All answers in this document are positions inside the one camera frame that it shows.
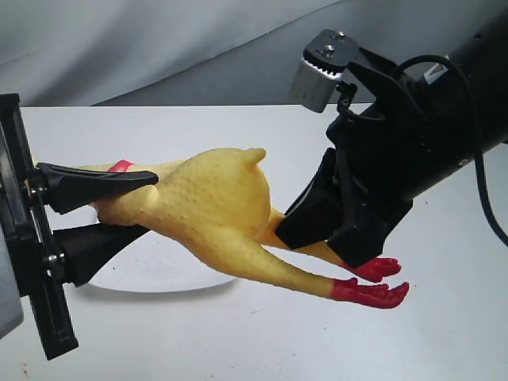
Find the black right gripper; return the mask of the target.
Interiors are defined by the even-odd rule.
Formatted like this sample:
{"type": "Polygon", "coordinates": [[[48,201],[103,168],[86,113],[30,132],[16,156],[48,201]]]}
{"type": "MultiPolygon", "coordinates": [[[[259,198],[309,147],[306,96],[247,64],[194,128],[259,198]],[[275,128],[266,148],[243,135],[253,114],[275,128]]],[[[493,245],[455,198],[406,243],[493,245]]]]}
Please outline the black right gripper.
{"type": "Polygon", "coordinates": [[[483,162],[483,133],[469,76],[448,56],[346,67],[375,96],[361,114],[338,103],[316,173],[275,235],[290,249],[325,242],[349,267],[383,253],[413,199],[462,165],[483,162]],[[346,202],[360,204],[348,214],[346,202]]]}

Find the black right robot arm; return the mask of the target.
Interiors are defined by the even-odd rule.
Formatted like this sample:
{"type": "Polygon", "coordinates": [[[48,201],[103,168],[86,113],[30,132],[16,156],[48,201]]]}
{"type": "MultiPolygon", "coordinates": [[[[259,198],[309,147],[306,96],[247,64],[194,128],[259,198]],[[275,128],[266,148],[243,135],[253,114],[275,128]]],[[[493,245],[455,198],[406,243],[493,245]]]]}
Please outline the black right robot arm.
{"type": "Polygon", "coordinates": [[[333,93],[331,146],[283,215],[289,248],[322,241],[349,267],[382,253],[414,199],[474,164],[494,234],[483,156],[507,140],[507,13],[501,11],[445,56],[395,63],[343,32],[325,29],[302,51],[291,95],[320,113],[333,93]]]}

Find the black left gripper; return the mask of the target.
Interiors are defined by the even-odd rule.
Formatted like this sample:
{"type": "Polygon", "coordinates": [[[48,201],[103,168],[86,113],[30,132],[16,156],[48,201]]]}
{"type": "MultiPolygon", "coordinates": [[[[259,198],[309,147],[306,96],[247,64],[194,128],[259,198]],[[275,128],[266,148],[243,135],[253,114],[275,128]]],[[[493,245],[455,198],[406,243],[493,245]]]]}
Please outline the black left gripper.
{"type": "MultiPolygon", "coordinates": [[[[52,242],[44,203],[66,214],[98,200],[158,183],[150,171],[89,171],[39,163],[45,193],[31,186],[34,166],[18,94],[1,96],[1,230],[20,298],[28,297],[46,358],[79,346],[62,281],[54,266],[63,256],[52,242]]],[[[93,224],[53,232],[64,254],[64,282],[88,283],[121,250],[145,235],[141,225],[93,224]]]]}

